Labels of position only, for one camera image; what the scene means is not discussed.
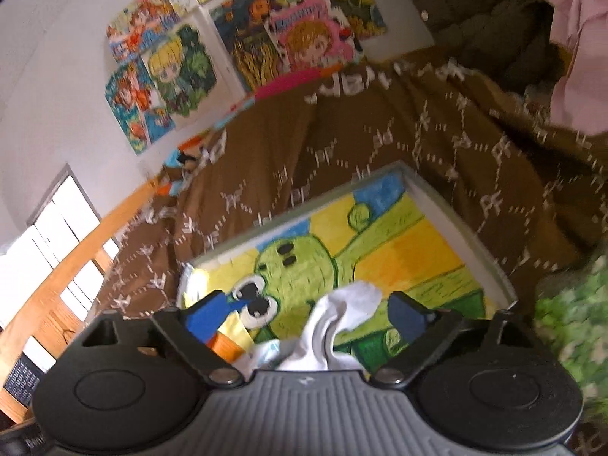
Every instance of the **brown blanket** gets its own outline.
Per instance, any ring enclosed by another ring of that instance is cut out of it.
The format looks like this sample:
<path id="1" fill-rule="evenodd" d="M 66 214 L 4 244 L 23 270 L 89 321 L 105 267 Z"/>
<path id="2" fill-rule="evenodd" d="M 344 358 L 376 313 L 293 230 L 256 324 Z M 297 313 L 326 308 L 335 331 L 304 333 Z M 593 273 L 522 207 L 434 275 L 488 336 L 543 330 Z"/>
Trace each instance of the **brown blanket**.
<path id="1" fill-rule="evenodd" d="M 548 126 L 430 52 L 351 66 L 257 102 L 184 162 L 193 174 L 168 170 L 188 175 L 185 190 L 156 196 L 130 224 L 93 312 L 158 310 L 176 298 L 188 260 L 397 160 L 454 207 L 530 312 L 537 281 L 608 231 L 607 141 Z"/>

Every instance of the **round pad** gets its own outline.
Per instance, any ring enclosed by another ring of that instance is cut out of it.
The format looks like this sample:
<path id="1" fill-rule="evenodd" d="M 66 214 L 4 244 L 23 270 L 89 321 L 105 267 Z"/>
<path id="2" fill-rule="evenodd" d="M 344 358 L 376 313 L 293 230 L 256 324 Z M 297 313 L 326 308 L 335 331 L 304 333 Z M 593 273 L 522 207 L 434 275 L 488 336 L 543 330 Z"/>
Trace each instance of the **round pad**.
<path id="1" fill-rule="evenodd" d="M 200 399 L 198 381 L 187 370 L 135 347 L 77 351 L 43 377 L 33 400 L 38 423 L 65 448 L 144 449 L 187 423 Z"/>
<path id="2" fill-rule="evenodd" d="M 499 452 L 563 442 L 583 407 L 576 382 L 550 362 L 509 350 L 507 361 L 471 353 L 423 377 L 418 401 L 436 430 L 472 448 Z"/>

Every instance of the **screw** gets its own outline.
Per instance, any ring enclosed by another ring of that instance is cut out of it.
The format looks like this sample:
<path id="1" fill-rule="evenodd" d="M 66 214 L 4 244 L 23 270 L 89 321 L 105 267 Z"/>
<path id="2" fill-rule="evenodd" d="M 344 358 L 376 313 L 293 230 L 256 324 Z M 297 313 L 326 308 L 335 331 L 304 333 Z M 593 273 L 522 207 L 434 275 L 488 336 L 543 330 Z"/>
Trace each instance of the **screw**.
<path id="1" fill-rule="evenodd" d="M 233 368 L 216 368 L 209 374 L 211 382 L 221 386 L 238 385 L 242 381 L 241 373 Z"/>
<path id="2" fill-rule="evenodd" d="M 397 385 L 405 380 L 405 376 L 396 368 L 381 368 L 374 374 L 376 382 L 385 385 Z"/>

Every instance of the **white cloth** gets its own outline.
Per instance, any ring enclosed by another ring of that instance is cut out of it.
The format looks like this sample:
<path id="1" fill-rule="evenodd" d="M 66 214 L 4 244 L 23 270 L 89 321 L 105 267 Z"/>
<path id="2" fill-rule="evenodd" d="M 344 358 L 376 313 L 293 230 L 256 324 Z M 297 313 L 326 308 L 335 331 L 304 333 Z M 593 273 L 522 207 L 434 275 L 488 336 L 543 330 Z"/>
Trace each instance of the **white cloth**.
<path id="1" fill-rule="evenodd" d="M 336 336 L 352 331 L 372 317 L 382 292 L 366 282 L 354 282 L 323 296 L 312 309 L 300 339 L 256 345 L 233 365 L 249 378 L 254 370 L 364 370 L 348 353 L 333 351 Z"/>

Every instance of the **pink fabric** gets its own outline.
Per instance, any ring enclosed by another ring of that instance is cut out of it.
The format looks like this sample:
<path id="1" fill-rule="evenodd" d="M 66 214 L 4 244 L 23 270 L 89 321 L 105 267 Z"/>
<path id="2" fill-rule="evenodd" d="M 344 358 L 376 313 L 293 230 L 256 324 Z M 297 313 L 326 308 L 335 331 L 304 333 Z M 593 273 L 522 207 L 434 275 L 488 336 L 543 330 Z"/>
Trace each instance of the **pink fabric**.
<path id="1" fill-rule="evenodd" d="M 551 121 L 588 135 L 608 131 L 608 0 L 547 0 L 551 41 L 573 53 L 555 86 Z"/>
<path id="2" fill-rule="evenodd" d="M 270 96 L 276 96 L 282 92 L 291 90 L 322 76 L 320 68 L 305 68 L 293 71 L 285 75 L 279 75 L 275 80 L 255 91 L 255 99 L 261 100 Z"/>

